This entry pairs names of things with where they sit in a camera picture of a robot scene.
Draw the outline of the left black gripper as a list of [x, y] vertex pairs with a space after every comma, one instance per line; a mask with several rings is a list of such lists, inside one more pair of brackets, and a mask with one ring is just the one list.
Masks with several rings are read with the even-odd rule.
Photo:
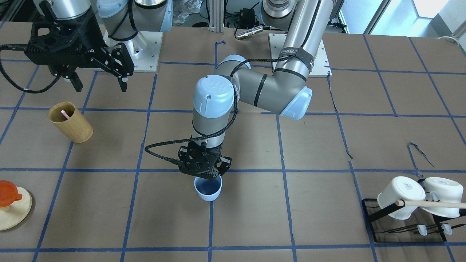
[[181, 165], [178, 167], [183, 174], [208, 180], [215, 180], [231, 167], [232, 158], [221, 155], [222, 144], [207, 148], [206, 143], [198, 145], [189, 142], [188, 146], [181, 146], [178, 157]]

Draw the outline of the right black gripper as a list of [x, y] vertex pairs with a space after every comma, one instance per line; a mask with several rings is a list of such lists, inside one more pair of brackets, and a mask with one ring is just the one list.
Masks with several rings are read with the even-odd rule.
[[[100, 68], [118, 78], [122, 92], [127, 91], [127, 77], [134, 64], [125, 45], [108, 46], [103, 39], [92, 7], [84, 7], [74, 16], [60, 18], [52, 7], [40, 7], [43, 13], [33, 23], [28, 42], [28, 58], [38, 65]], [[68, 77], [76, 92], [83, 83], [76, 72]]]

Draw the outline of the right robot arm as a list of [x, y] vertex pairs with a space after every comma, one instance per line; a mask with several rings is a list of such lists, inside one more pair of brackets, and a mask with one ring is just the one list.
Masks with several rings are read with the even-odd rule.
[[25, 55], [53, 76], [83, 85], [76, 68], [98, 68], [118, 79], [121, 91], [134, 73], [134, 61], [146, 55], [142, 32], [166, 32], [172, 26], [171, 0], [36, 0], [40, 18], [32, 25]]

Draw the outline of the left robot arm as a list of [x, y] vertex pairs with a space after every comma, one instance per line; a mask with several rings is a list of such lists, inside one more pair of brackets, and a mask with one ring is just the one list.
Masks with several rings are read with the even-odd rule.
[[301, 119], [311, 101], [306, 86], [333, 0], [263, 0], [264, 24], [287, 32], [272, 75], [251, 69], [252, 59], [229, 55], [212, 75], [201, 78], [193, 96], [193, 133], [180, 147], [173, 163], [183, 174], [213, 180], [222, 176], [232, 159], [221, 155], [226, 130], [238, 111], [238, 102]]

